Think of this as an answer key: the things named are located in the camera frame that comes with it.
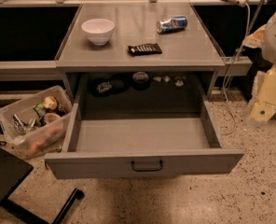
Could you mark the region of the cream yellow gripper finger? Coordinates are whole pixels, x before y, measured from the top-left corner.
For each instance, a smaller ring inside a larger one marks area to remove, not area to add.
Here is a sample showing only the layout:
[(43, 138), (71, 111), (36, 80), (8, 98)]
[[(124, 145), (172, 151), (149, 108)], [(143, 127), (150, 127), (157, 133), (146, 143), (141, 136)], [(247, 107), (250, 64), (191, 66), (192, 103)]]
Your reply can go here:
[(267, 72), (258, 71), (252, 89), (252, 99), (245, 112), (248, 126), (257, 128), (276, 114), (276, 65)]

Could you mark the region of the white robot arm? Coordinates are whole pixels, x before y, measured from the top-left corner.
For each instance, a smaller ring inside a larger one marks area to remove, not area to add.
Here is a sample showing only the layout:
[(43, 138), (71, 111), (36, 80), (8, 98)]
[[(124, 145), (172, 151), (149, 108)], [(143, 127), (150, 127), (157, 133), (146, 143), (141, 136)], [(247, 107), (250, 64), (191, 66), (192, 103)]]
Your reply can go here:
[(267, 72), (257, 72), (252, 89), (252, 99), (246, 111), (249, 126), (266, 124), (276, 113), (276, 12), (268, 22), (246, 36), (243, 45), (260, 48), (264, 60), (272, 63)]

